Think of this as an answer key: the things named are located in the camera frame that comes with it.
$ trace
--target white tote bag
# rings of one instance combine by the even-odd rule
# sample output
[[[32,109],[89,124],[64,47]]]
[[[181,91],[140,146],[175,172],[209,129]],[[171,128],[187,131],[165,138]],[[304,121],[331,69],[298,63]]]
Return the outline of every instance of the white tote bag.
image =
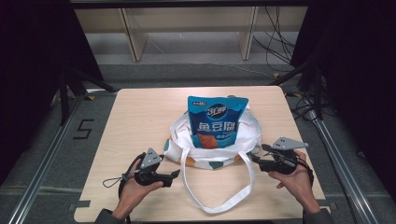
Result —
[[[207,213],[216,214],[225,212],[242,200],[252,191],[254,183],[254,170],[248,152],[257,153],[262,148],[262,129],[259,122],[250,113],[249,107],[245,109],[238,123],[238,133],[235,143],[224,148],[204,149],[195,148],[191,141],[191,126],[189,114],[185,113],[170,127],[171,139],[164,148],[164,155],[172,161],[180,163],[183,183],[192,199]],[[247,165],[250,176],[249,185],[237,192],[224,204],[217,207],[206,207],[191,192],[187,183],[186,164],[203,169],[216,170],[242,159]]]

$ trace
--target gray floor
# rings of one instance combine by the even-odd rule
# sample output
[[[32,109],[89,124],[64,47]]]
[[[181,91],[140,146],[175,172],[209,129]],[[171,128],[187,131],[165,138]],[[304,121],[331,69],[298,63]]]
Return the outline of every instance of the gray floor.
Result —
[[[255,36],[262,43],[268,43],[266,34],[258,33]],[[285,34],[291,42],[295,41],[296,36],[296,33]],[[88,38],[106,82],[118,88],[267,85],[272,80],[273,73],[277,73],[267,63],[277,69],[291,69],[276,57],[267,55],[255,42],[249,60],[242,61],[234,33],[152,34],[140,63],[132,62],[123,34],[88,35]],[[282,50],[279,45],[273,48]],[[298,78],[285,85],[295,86]],[[88,83],[87,88],[96,87]],[[86,99],[79,105],[24,223],[75,223],[74,206],[79,200],[115,97],[113,94],[96,95],[93,100]],[[294,108],[300,99],[288,97],[290,108]],[[395,203],[368,162],[356,155],[356,143],[340,118],[334,116],[335,112],[330,107],[325,112],[324,120],[333,140],[340,148],[379,223],[396,223]],[[12,210],[31,182],[59,129],[60,115],[60,103],[55,100],[54,107],[37,132],[31,148],[21,155],[3,184],[0,191],[0,223],[7,223]],[[84,119],[92,120],[84,122],[83,126],[92,129],[90,137],[75,139],[81,136],[77,129]],[[346,196],[315,126],[302,119],[297,119],[296,124],[304,141],[311,146],[308,153],[327,203],[332,207],[335,222],[354,223]],[[358,223],[363,223],[356,208],[353,210]],[[274,222],[288,224],[301,223],[301,220]]]

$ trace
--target product logo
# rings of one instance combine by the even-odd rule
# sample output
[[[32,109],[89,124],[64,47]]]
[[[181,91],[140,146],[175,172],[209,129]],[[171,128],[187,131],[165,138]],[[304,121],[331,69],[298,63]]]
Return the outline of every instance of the product logo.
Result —
[[[227,106],[216,104],[206,110],[206,114],[212,119],[221,119],[227,113]]]
[[[206,105],[206,102],[203,102],[203,101],[193,101],[192,104],[193,104],[193,105]]]

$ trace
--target black curtain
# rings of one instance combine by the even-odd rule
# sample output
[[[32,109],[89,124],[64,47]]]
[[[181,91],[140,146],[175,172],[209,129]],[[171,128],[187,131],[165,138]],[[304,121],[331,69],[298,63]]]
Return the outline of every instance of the black curtain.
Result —
[[[396,2],[349,2],[343,30],[321,69],[341,119],[396,202],[396,181],[391,177],[396,170]],[[308,9],[292,58],[294,66],[309,58],[338,9]]]
[[[29,149],[62,71],[74,67],[103,80],[73,8],[67,0],[50,3],[0,1],[0,183]]]

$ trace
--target cable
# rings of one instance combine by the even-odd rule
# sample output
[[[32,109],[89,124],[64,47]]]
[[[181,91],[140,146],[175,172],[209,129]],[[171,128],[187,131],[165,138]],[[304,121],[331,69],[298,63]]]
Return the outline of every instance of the cable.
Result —
[[[186,64],[199,64],[199,65],[212,64],[212,65],[216,65],[216,66],[232,67],[232,68],[236,68],[236,69],[239,69],[239,70],[241,70],[241,71],[244,71],[244,72],[257,73],[257,74],[261,74],[261,75],[264,75],[264,76],[266,76],[266,77],[269,77],[269,78],[271,78],[271,79],[276,79],[275,77],[273,77],[273,76],[271,76],[271,75],[268,75],[268,74],[266,74],[266,73],[264,73],[264,72],[258,72],[258,71],[248,70],[248,69],[241,68],[241,67],[238,67],[238,66],[232,65],[232,64],[224,64],[224,63],[186,63]]]
[[[160,49],[160,47],[158,47],[152,39],[150,39],[150,42],[151,42],[151,44],[152,44],[157,50],[159,50],[159,51],[162,52],[162,53],[165,53],[165,51],[163,51],[162,49]]]
[[[315,119],[316,119],[316,118],[308,119],[308,118],[305,116],[305,115],[306,115],[307,113],[309,113],[311,110],[314,110],[314,109],[315,109],[314,105],[313,105],[313,104],[309,104],[309,101],[306,100],[307,98],[309,98],[309,96],[310,96],[311,94],[312,94],[312,93],[304,93],[304,94],[303,94],[303,97],[302,97],[301,100],[297,103],[297,105],[295,106],[295,108],[294,108],[294,109],[290,109],[290,111],[291,111],[293,114],[297,115],[297,117],[295,117],[294,120],[297,120],[297,119],[299,119],[299,118],[303,118],[303,120],[305,120],[305,121],[312,121],[312,120],[315,120]],[[299,106],[299,104],[300,104],[301,102],[305,102],[305,105]],[[300,109],[303,109],[303,108],[305,108],[304,112],[303,112],[303,113],[300,113],[299,110],[300,110]]]
[[[292,44],[289,41],[285,40],[284,37],[282,36],[282,34],[280,33],[280,25],[279,25],[279,13],[280,13],[280,10],[279,10],[279,7],[276,7],[276,22],[274,22],[274,20],[272,19],[271,15],[269,14],[267,7],[265,7],[265,11],[267,12],[268,18],[270,19],[270,21],[271,21],[271,23],[272,23],[272,25],[274,27],[274,31],[272,32],[271,35],[269,35],[267,32],[265,32],[268,36],[270,36],[270,41],[268,42],[267,46],[264,46],[264,44],[262,44],[255,36],[253,36],[253,38],[259,43],[259,45],[263,49],[266,50],[266,52],[265,52],[265,61],[266,61],[267,65],[271,69],[273,69],[275,71],[278,71],[278,72],[290,72],[290,71],[287,71],[287,70],[276,69],[276,68],[274,68],[273,66],[271,66],[268,63],[268,53],[272,53],[274,56],[276,56],[278,59],[280,59],[284,63],[290,64],[289,55],[291,56],[291,53],[290,53],[290,50],[288,48],[288,45],[289,45],[289,47],[291,47]],[[272,50],[270,48],[271,43],[272,43],[273,40],[278,41],[278,42],[281,43],[283,51],[285,52],[285,56],[280,54],[280,53],[278,53],[278,52],[276,52],[276,51],[274,51],[274,50]]]

